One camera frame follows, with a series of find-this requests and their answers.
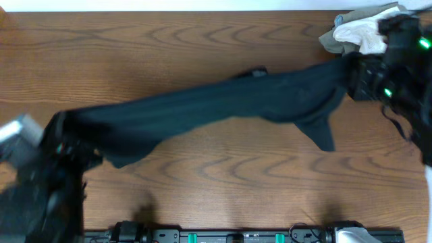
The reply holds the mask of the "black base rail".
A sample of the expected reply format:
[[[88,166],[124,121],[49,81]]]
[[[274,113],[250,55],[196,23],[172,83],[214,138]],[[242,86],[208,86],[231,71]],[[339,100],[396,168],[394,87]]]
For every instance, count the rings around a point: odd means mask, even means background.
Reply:
[[[146,227],[134,221],[87,231],[85,243],[404,243],[400,229],[365,228],[357,221],[325,226],[295,223],[287,229],[182,229]]]

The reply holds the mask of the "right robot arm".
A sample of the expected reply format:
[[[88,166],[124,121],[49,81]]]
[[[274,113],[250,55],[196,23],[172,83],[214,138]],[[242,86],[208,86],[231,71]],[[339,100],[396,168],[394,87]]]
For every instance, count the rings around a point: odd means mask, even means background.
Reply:
[[[387,45],[382,54],[361,55],[348,95],[355,101],[380,101],[411,125],[403,139],[421,152],[425,178],[431,183],[431,27],[419,16],[430,7],[396,13],[378,21]]]

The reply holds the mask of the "grey folded garment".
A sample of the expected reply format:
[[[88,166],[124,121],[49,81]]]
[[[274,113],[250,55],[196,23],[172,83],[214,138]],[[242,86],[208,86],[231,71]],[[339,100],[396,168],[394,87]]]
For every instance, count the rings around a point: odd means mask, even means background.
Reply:
[[[319,37],[319,42],[323,45],[324,49],[330,53],[346,55],[351,52],[358,52],[358,48],[353,44],[342,44],[335,41],[332,37],[333,30],[335,28],[335,20],[334,27],[327,33],[323,34]]]

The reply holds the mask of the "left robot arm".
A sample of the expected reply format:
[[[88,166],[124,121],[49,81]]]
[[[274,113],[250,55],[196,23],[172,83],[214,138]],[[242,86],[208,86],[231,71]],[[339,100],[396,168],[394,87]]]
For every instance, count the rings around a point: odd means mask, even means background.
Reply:
[[[101,164],[94,149],[64,130],[56,113],[42,128],[24,114],[1,126],[1,161],[16,170],[1,191],[2,242],[84,242],[86,170]]]

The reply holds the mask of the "black polo shirt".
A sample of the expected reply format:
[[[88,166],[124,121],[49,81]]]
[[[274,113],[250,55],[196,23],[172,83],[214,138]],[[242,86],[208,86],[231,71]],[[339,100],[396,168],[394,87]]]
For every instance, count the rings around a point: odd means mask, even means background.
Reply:
[[[117,167],[135,163],[162,141],[230,117],[293,123],[322,151],[335,148],[329,116],[346,93],[350,62],[334,59],[306,70],[234,78],[127,103],[61,111],[56,137],[71,136]]]

